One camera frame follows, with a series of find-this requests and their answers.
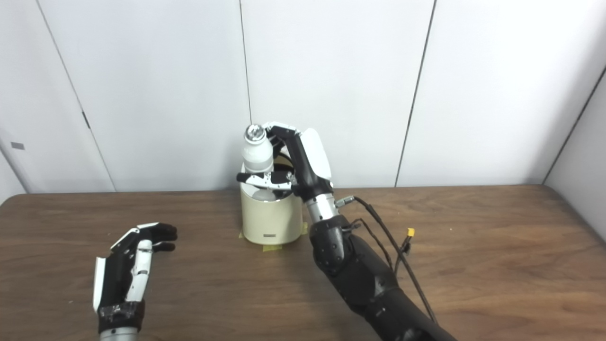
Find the white panel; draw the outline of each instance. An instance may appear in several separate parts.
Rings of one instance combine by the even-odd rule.
[[[0,205],[4,200],[12,197],[13,195],[23,194],[23,186],[15,176],[13,169],[8,165],[8,162],[4,158],[3,154],[0,153]]]
[[[546,185],[559,192],[606,240],[606,81],[602,80]]]
[[[0,47],[0,143],[28,191],[113,191],[35,1],[0,1]]]
[[[606,61],[606,1],[438,1],[398,186],[541,183]]]
[[[42,8],[117,190],[235,184],[250,122],[238,0]]]
[[[337,187],[393,186],[432,6],[243,0],[253,121],[315,128]]]

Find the white bottle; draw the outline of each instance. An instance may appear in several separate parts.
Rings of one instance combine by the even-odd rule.
[[[246,173],[264,173],[273,170],[273,146],[263,127],[251,124],[244,132],[244,168]]]

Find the white robotic hand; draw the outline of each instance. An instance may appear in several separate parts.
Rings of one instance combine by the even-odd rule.
[[[174,250],[169,241],[176,239],[177,229],[172,225],[137,225],[112,245],[109,257],[97,257],[93,308],[101,340],[136,340],[145,314],[143,294],[152,253]]]
[[[236,177],[237,181],[274,191],[290,190],[304,201],[319,194],[332,193],[332,174],[317,131],[307,129],[302,133],[293,126],[279,122],[268,122],[261,127],[273,146],[274,158],[286,146],[294,173],[240,173]]]

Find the wooden table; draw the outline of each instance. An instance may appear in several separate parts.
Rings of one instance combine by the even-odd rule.
[[[459,340],[606,340],[606,248],[551,189],[336,196],[350,194],[373,204],[397,240],[416,228],[410,263]],[[342,212],[371,220],[356,204]],[[95,256],[152,221],[177,226],[179,240],[175,252],[154,256],[141,340],[378,340],[316,269],[307,236],[271,252],[238,238],[235,191],[9,199],[0,207],[1,339],[96,340]],[[399,277],[419,302],[405,271]]]

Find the black tape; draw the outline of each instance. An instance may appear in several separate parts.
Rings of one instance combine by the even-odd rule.
[[[97,310],[97,315],[99,316],[99,334],[106,330],[122,327],[136,327],[140,331],[145,317],[145,301],[104,306]]]

